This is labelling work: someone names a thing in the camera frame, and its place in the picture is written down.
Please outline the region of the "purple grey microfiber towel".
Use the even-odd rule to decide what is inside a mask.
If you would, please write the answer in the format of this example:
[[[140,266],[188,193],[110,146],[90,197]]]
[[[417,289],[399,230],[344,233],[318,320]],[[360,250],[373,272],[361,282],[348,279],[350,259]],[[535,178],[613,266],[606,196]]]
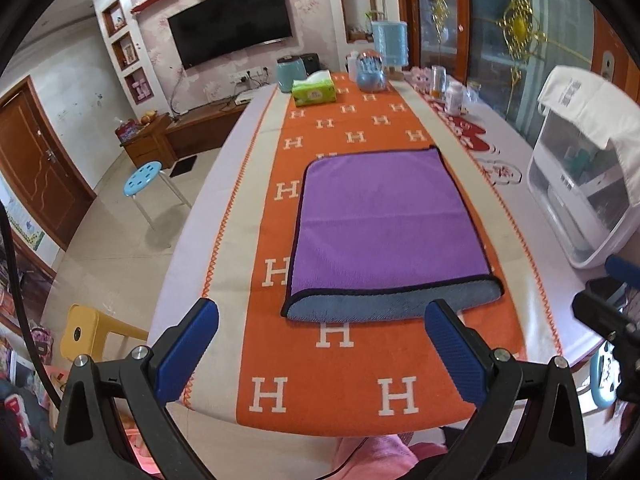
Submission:
[[[301,323],[422,318],[504,294],[438,148],[337,155],[304,172],[281,315]]]

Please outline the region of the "light blue stool right side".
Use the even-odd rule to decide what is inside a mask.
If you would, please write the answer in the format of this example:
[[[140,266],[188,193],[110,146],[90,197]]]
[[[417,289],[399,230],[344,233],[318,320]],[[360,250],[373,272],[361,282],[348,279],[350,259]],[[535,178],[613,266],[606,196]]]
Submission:
[[[616,402],[620,385],[620,363],[613,356],[614,346],[605,341],[591,357],[590,391],[598,408],[609,408]]]

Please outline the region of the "yellow plastic stool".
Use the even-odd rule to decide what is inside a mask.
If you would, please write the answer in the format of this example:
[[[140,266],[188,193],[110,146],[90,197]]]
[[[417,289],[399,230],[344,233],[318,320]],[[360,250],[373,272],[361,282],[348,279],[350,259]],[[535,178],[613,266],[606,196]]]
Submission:
[[[61,356],[73,362],[81,354],[86,354],[93,361],[100,362],[109,334],[143,341],[149,336],[145,330],[119,321],[98,309],[72,304],[60,341]]]

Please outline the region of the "white appliance with clear lid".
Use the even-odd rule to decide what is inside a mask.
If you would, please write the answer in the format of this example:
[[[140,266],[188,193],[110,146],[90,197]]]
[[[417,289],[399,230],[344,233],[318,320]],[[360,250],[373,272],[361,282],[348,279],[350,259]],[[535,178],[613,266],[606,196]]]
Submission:
[[[619,252],[639,229],[622,167],[565,118],[545,108],[527,185],[571,266],[590,269]]]

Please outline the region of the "white cloth cover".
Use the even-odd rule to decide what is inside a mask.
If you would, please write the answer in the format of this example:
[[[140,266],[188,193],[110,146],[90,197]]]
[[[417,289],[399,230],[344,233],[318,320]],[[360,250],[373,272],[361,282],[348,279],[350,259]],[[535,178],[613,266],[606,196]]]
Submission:
[[[629,203],[639,205],[639,105],[600,75],[559,65],[549,74],[537,101],[576,127],[601,151],[613,150]]]

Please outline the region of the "blue round stool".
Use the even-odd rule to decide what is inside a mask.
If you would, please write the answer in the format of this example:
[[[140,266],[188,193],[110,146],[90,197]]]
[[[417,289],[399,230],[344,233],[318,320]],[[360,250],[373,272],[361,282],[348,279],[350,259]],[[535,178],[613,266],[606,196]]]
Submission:
[[[145,221],[148,222],[148,225],[152,230],[155,229],[155,224],[143,206],[139,203],[138,195],[157,179],[162,180],[166,184],[171,192],[173,192],[175,196],[177,196],[178,200],[180,200],[180,203],[192,208],[192,205],[186,196],[182,194],[182,192],[177,188],[177,185],[171,181],[171,178],[163,170],[163,166],[160,162],[157,162],[156,160],[154,160],[154,162],[145,162],[131,174],[124,184],[122,192],[126,197],[129,197],[130,200],[134,202],[138,211],[140,211],[140,214],[142,214],[142,217],[145,218]]]

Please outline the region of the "wooden TV cabinet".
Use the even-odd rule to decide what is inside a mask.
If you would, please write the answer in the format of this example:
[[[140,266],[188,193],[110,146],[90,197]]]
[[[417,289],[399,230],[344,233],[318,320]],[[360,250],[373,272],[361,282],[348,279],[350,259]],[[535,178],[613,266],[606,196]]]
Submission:
[[[160,162],[171,168],[180,159],[221,148],[246,108],[220,101],[177,119],[161,114],[120,146],[136,167]]]

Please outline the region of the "small clear glass cup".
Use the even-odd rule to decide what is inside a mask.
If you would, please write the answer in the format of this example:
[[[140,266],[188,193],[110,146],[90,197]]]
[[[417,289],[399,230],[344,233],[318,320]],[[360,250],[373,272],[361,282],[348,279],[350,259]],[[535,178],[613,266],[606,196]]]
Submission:
[[[465,89],[465,103],[475,104],[480,100],[480,89],[482,85],[477,81],[469,80]]]

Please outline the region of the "brown wooden door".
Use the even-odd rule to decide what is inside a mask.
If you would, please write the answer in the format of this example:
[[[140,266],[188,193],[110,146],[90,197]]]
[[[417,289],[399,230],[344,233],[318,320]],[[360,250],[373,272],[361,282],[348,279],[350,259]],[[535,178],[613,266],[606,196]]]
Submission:
[[[55,134],[30,77],[1,96],[1,172],[40,228],[67,249],[96,193]]]

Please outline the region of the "glass jar with lid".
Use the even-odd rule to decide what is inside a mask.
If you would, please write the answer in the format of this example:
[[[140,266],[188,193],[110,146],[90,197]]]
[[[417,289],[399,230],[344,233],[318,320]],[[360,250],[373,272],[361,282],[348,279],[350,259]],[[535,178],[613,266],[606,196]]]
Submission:
[[[431,90],[430,95],[434,99],[441,100],[447,89],[447,70],[444,66],[433,65],[431,67]]]

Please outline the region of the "pink pig figurine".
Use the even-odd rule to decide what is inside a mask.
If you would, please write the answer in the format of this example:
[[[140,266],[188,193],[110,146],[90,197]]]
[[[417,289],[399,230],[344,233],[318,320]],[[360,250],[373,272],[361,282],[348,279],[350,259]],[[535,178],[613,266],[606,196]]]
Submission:
[[[431,91],[431,71],[427,68],[413,67],[410,72],[410,82],[413,88],[420,93]]]

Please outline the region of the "green tissue pack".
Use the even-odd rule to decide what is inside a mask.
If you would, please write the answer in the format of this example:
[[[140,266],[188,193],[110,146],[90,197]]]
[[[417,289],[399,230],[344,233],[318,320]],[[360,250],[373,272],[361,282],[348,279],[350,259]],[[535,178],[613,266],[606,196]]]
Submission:
[[[291,96],[297,107],[335,102],[336,89],[331,73],[318,70],[304,80],[294,80]]]

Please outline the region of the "light blue table lamp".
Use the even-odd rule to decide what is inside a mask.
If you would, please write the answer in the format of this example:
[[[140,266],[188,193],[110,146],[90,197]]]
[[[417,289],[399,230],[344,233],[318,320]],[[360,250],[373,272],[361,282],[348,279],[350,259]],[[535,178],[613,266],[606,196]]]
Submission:
[[[403,21],[373,21],[371,23],[375,50],[383,58],[385,73],[390,80],[404,80],[404,68],[409,65],[408,25]]]

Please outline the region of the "black box appliance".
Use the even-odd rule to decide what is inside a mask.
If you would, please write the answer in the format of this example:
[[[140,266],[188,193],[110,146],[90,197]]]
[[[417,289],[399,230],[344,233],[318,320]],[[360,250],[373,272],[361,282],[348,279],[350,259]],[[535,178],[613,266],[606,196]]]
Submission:
[[[322,70],[322,64],[318,53],[302,53],[299,57],[303,61],[307,75],[311,75]]]

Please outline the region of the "black wall television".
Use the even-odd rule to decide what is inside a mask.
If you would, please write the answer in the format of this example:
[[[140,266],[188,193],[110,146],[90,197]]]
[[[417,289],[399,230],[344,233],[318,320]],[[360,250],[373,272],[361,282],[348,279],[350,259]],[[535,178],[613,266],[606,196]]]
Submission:
[[[205,0],[170,18],[182,67],[293,36],[286,0]]]

